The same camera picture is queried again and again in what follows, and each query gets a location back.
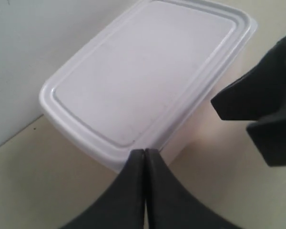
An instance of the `white lid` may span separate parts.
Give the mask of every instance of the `white lid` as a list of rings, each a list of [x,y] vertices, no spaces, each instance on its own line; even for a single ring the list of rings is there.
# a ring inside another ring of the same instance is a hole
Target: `white lid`
[[[164,145],[255,28],[216,3],[141,1],[45,83],[41,106],[78,147],[119,170],[132,149]]]

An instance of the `table surface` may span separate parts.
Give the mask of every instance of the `table surface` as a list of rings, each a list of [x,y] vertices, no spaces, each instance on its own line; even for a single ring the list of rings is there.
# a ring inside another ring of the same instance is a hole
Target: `table surface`
[[[286,35],[286,0],[218,2],[248,12],[259,24],[247,46],[244,72]],[[286,167],[265,164],[246,125],[220,121],[210,106],[196,140],[170,168],[194,196],[233,223],[286,229]],[[0,229],[57,229],[115,177],[41,117],[0,147]]]

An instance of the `white plastic container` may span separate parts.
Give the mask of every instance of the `white plastic container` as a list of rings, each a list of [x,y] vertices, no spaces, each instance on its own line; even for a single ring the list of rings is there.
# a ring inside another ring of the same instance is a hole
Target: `white plastic container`
[[[239,74],[255,30],[247,14],[217,3],[140,1],[45,83],[41,107],[69,140],[117,172],[132,149],[162,149],[170,163],[191,140],[216,82]]]

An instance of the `black object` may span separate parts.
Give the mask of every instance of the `black object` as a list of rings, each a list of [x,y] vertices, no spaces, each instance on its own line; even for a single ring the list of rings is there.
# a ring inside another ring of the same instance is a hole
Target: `black object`
[[[143,229],[144,150],[134,150],[119,176],[84,213],[62,229]]]
[[[239,229],[195,199],[158,150],[134,150],[116,180],[84,213],[61,229]]]
[[[286,37],[251,71],[218,93],[211,103],[222,120],[257,121],[278,111],[286,94]]]
[[[253,120],[247,131],[269,166],[286,166],[286,37],[211,101],[223,120]]]
[[[150,229],[240,229],[193,197],[174,177],[158,150],[145,151]]]

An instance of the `white wall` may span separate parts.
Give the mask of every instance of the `white wall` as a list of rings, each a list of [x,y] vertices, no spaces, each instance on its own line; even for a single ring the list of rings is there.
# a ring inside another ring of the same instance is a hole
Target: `white wall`
[[[0,0],[0,144],[41,115],[38,93],[136,0]]]

